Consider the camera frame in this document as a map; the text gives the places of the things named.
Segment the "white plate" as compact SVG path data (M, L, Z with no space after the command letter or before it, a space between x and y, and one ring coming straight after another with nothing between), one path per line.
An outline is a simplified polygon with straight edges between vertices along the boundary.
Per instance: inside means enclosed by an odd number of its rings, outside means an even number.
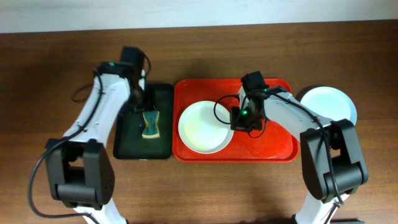
M198 101L188 106L178 120L178 135L191 151L214 154L232 140L229 111L214 101Z

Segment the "green and yellow sponge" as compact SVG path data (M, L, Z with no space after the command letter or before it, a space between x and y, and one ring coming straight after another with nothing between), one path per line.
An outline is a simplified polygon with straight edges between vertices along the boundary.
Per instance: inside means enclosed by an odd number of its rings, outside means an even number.
M142 137L144 139L154 139L160 137L158 122L159 122L159 111L145 111L142 113L144 122L146 124Z

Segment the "light blue plate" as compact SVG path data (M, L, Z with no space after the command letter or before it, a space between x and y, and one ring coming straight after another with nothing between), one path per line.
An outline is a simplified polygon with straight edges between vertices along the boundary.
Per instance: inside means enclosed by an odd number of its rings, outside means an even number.
M356 125L358 114L351 98L330 86L308 86L300 90L296 99L310 110L335 121L348 119Z

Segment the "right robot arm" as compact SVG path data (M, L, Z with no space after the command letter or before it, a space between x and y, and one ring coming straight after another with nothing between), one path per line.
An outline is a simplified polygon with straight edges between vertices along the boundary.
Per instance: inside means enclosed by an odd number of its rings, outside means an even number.
M242 77L236 98L239 106L231 111L232 130L264 131L273 121L300 143L308 194L287 223L330 223L337 209L369 177L354 124L317 114L284 87L267 85L260 72Z

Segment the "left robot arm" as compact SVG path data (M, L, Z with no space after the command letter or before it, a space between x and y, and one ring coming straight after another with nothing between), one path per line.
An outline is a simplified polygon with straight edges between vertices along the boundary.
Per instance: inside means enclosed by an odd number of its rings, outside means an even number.
M146 65L149 59L137 47L123 47L117 62L101 62L78 118L62 138L49 139L45 147L52 198L87 223L128 222L112 198L115 176L106 145L119 115L141 113L151 105Z

